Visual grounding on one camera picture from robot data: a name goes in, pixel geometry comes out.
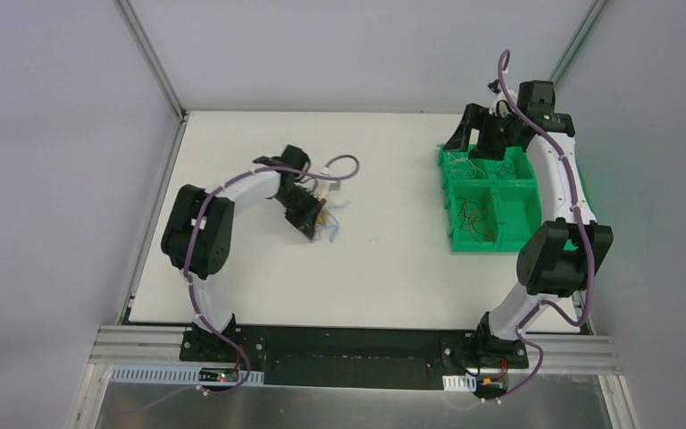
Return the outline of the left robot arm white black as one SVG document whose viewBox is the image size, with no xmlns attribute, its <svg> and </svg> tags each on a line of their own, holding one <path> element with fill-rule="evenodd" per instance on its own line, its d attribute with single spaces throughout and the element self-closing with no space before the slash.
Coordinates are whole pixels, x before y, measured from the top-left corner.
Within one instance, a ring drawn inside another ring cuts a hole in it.
<svg viewBox="0 0 686 429">
<path fill-rule="evenodd" d="M 176 195 L 161 239 L 161 250 L 180 272 L 193 309 L 193 329 L 204 335 L 202 348 L 215 361 L 239 348 L 235 315 L 217 297 L 220 273 L 230 256 L 235 218 L 265 200 L 275 200 L 285 219 L 305 238 L 318 235 L 327 204 L 321 185 L 337 182 L 330 163 L 318 172 L 300 147 L 288 145 L 278 156 L 259 156 L 249 167 L 209 190 L 192 184 Z"/>
</svg>

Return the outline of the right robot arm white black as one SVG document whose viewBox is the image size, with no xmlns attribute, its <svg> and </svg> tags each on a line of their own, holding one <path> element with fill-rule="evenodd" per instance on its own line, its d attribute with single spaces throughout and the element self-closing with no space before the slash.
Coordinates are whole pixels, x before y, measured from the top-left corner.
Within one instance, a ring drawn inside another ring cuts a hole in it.
<svg viewBox="0 0 686 429">
<path fill-rule="evenodd" d="M 586 324 L 588 307 L 573 319 L 557 303 L 577 291 L 591 297 L 614 234 L 597 221 L 587 201 L 575 161 L 573 119 L 556 111 L 553 82 L 524 81 L 516 93 L 498 83 L 497 90 L 494 105 L 466 106 L 440 150 L 466 160 L 500 162 L 509 148 L 519 147 L 530 162 L 538 185 L 541 224 L 519 250 L 515 285 L 482 316 L 467 350 L 477 366 L 507 362 L 524 367 L 527 358 L 521 337 L 546 309 L 555 310 L 571 326 Z"/>
</svg>

